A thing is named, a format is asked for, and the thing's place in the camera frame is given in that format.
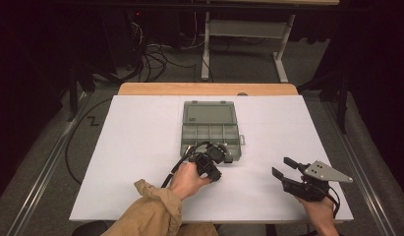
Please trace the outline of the black metal stand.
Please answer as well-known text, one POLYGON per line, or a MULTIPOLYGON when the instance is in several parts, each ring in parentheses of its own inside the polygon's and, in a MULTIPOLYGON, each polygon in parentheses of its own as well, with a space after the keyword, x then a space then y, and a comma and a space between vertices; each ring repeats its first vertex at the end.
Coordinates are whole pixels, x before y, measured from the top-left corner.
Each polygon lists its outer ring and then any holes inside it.
POLYGON ((348 76, 341 72, 329 72, 318 76, 311 81, 297 86, 297 92, 320 89, 321 101, 337 101, 336 124, 340 131, 345 134, 345 116, 347 110, 348 76))
POLYGON ((73 63, 69 69, 69 98, 70 98, 70 116, 68 121, 74 120, 79 111, 78 86, 81 86, 85 92, 94 92, 95 84, 92 78, 92 72, 88 64, 83 62, 73 63))

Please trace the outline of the person's tan trouser leg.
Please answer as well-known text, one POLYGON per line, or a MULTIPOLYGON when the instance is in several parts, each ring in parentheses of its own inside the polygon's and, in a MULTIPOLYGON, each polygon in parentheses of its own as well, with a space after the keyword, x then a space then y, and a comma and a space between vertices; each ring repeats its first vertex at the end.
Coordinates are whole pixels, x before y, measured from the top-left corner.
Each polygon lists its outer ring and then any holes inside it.
POLYGON ((213 224, 185 224, 178 229, 176 236, 218 236, 213 224))

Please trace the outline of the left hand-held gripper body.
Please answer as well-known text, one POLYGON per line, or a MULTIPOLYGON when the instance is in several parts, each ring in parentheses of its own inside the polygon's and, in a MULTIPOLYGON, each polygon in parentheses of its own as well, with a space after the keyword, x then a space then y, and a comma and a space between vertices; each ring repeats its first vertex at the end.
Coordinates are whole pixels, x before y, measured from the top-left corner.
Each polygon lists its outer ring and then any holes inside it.
POLYGON ((189 161, 197 166, 197 172, 200 176, 204 174, 211 182, 221 178, 221 172, 216 165, 223 161, 223 150, 216 146, 210 146, 205 152, 192 154, 189 161))

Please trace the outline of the person's left hand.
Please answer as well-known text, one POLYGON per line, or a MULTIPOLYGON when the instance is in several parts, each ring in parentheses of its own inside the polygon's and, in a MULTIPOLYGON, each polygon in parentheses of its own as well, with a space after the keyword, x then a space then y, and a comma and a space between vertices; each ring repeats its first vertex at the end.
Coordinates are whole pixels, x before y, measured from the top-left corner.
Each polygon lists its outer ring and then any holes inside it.
POLYGON ((210 183, 208 177, 202 178, 193 162, 182 163, 174 174, 169 189, 182 201, 196 194, 210 183))

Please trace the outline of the grey transparent compartment box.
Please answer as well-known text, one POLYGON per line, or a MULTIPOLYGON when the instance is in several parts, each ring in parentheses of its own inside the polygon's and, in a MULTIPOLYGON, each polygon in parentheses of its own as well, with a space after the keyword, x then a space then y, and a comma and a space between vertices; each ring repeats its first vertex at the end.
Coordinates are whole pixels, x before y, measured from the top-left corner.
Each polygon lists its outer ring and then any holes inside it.
POLYGON ((242 156, 241 139, 233 101, 185 101, 180 154, 202 142, 227 147, 234 161, 242 156))

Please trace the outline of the white-legged desk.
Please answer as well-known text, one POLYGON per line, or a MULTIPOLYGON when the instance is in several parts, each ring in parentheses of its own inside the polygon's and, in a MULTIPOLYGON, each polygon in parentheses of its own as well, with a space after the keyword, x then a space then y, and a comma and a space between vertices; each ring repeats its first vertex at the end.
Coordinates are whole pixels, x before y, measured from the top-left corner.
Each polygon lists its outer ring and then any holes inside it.
MULTIPOLYGON (((249 7, 259 7, 266 10, 271 7, 299 8, 299 7, 328 7, 337 6, 340 0, 205 0, 208 6, 217 3, 235 4, 243 10, 249 7)), ((287 83, 288 79, 282 62, 285 47, 288 42, 292 27, 296 19, 296 13, 291 10, 285 21, 271 22, 260 20, 217 20, 210 17, 210 12, 205 13, 204 40, 202 54, 201 78, 207 81, 212 78, 210 70, 210 39, 213 36, 247 37, 278 39, 279 48, 271 53, 278 80, 287 83)))

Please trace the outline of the person's right hand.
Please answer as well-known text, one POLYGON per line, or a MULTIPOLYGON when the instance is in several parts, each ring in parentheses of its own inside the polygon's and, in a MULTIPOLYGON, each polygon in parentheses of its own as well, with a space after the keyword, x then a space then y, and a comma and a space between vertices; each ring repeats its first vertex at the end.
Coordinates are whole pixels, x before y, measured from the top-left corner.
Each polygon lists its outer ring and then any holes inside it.
POLYGON ((297 200, 305 209, 318 236, 339 236, 333 219, 334 203, 329 198, 324 198, 320 202, 308 202, 299 197, 297 200))

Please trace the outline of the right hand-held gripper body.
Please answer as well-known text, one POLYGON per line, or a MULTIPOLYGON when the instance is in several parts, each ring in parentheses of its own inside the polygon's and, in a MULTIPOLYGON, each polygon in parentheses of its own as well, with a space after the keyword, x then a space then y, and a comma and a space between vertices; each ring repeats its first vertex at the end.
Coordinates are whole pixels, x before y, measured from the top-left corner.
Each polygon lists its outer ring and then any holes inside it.
POLYGON ((353 178, 317 160, 312 164, 299 163, 302 181, 288 179, 281 181, 283 191, 308 202, 320 202, 329 191, 329 181, 352 183, 353 178))

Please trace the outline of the metal floor rail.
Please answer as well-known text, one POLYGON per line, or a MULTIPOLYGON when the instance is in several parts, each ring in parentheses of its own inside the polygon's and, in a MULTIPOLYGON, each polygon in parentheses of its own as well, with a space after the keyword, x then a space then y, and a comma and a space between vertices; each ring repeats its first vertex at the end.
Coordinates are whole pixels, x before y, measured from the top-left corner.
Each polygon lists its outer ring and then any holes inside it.
POLYGON ((51 153, 47 157, 44 166, 42 167, 38 177, 35 179, 28 196, 24 200, 24 203, 6 236, 23 236, 23 232, 25 231, 31 216, 33 215, 50 179, 52 178, 53 173, 55 172, 56 167, 60 162, 60 153, 62 152, 63 148, 67 146, 69 138, 74 134, 75 127, 80 123, 80 115, 86 110, 91 97, 91 92, 84 91, 81 94, 78 111, 65 125, 63 133, 60 135, 51 153))
POLYGON ((393 229, 385 211, 381 204, 381 201, 371 185, 371 182, 366 175, 364 168, 362 167, 356 153, 353 151, 350 140, 347 135, 344 134, 338 127, 336 113, 330 103, 324 102, 322 104, 324 111, 329 117, 329 120, 336 130, 337 136, 346 150, 346 156, 349 165, 354 175, 354 182, 359 186, 361 194, 366 202, 366 205, 375 221, 377 229, 381 236, 396 236, 396 232, 393 229))

